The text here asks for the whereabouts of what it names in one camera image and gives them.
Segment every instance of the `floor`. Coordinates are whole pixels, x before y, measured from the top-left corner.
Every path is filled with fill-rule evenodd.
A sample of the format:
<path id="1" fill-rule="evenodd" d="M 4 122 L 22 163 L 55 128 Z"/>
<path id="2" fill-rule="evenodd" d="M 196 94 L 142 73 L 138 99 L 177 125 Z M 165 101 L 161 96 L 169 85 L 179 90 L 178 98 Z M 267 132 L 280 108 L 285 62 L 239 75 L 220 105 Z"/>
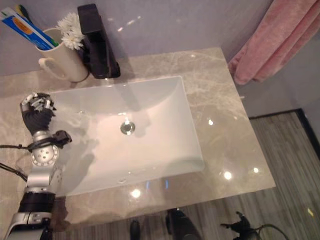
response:
<path id="1" fill-rule="evenodd" d="M 251 120 L 277 187 L 182 207 L 204 240 L 232 240 L 235 235 L 220 223 L 238 221 L 246 215 L 253 227 L 274 224 L 290 240 L 320 239 L 320 160 L 297 115 L 285 113 Z M 165 212 L 138 217 L 142 240 L 170 240 Z M 132 219 L 54 234 L 55 240 L 130 239 Z M 263 240 L 284 239 L 265 229 Z"/>

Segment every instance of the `person's foot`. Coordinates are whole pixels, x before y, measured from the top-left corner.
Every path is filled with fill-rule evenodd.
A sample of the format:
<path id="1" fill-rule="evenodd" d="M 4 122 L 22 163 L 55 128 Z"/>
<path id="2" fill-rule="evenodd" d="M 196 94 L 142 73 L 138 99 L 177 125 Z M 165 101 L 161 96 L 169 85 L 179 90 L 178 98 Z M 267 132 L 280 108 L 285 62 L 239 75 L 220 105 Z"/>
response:
<path id="1" fill-rule="evenodd" d="M 130 240 L 140 240 L 140 224 L 137 220 L 130 224 Z"/>

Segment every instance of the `gray wall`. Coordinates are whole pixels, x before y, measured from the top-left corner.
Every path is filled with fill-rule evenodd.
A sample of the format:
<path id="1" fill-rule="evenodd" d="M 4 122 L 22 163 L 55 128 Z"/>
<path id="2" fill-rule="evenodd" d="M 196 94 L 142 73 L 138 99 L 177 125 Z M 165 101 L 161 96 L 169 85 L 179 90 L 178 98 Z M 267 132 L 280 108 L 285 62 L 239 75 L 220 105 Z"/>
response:
<path id="1" fill-rule="evenodd" d="M 221 46 L 229 60 L 255 31 L 271 2 L 2 0 L 0 9 L 22 4 L 33 22 L 46 29 L 68 12 L 76 12 L 77 6 L 96 3 L 118 58 Z M 0 76 L 38 70 L 40 57 L 31 43 L 0 23 Z"/>
<path id="2" fill-rule="evenodd" d="M 320 97 L 320 31 L 276 75 L 237 86 L 249 117 L 302 108 Z"/>
<path id="3" fill-rule="evenodd" d="M 320 97 L 303 107 L 303 111 L 320 142 Z"/>

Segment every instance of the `white flower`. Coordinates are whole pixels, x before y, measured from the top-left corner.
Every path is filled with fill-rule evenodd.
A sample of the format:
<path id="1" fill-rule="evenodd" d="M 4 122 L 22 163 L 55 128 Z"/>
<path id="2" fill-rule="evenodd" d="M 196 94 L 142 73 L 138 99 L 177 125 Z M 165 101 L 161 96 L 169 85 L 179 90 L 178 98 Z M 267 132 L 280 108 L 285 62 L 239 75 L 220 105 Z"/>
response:
<path id="1" fill-rule="evenodd" d="M 82 38 L 75 35 L 64 34 L 62 41 L 67 48 L 79 50 L 84 45 L 81 43 Z"/>
<path id="2" fill-rule="evenodd" d="M 56 27 L 61 31 L 61 39 L 66 47 L 76 50 L 83 47 L 81 41 L 85 36 L 81 32 L 79 16 L 76 13 L 68 13 L 64 19 L 58 21 Z"/>

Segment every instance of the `sink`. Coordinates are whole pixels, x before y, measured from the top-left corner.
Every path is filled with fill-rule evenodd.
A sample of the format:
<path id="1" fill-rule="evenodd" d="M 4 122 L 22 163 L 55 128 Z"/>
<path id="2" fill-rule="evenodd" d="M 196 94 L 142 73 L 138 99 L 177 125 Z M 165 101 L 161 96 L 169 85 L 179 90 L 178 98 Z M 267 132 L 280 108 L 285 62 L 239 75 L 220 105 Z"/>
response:
<path id="1" fill-rule="evenodd" d="M 201 171 L 204 161 L 180 76 L 51 93 L 60 151 L 59 196 Z"/>

